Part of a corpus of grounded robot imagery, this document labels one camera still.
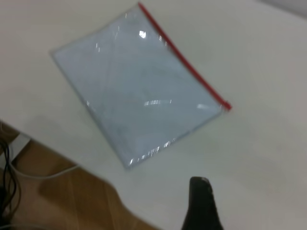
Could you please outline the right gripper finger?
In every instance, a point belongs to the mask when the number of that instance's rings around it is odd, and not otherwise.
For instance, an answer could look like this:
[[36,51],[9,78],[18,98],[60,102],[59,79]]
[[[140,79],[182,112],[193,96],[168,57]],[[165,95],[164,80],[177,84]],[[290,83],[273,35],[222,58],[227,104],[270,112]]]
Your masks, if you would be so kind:
[[191,177],[189,181],[189,205],[183,230],[222,230],[213,188],[205,177]]

